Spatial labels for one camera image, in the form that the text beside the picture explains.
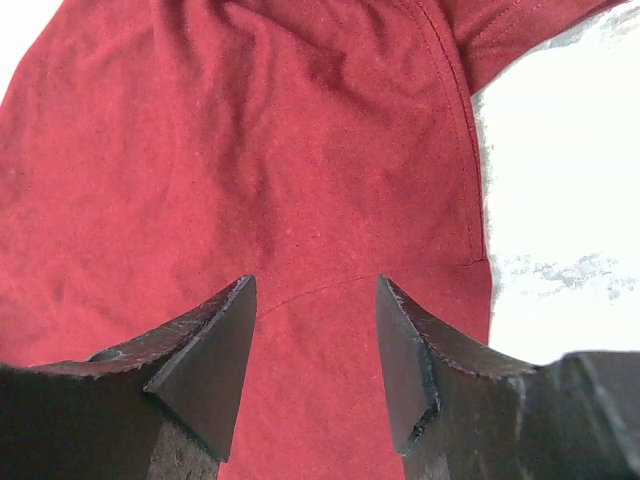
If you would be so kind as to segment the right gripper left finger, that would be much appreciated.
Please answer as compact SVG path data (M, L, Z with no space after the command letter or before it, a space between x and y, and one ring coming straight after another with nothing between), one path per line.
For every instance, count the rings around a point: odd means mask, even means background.
M256 320L244 276L83 362L1 368L5 479L214 479L230 456Z

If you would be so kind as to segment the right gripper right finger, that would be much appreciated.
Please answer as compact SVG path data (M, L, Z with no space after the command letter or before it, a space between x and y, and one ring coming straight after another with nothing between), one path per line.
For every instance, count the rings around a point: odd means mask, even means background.
M376 322L394 450L409 479L635 479L639 356L501 354L386 277Z

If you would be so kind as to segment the dark maroon t shirt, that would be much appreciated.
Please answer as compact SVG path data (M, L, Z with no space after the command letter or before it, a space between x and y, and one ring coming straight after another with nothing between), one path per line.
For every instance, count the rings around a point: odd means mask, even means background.
M1 105L1 358L84 359L256 278L225 479L399 479L391 277L488 337L471 96L604 1L66 1Z

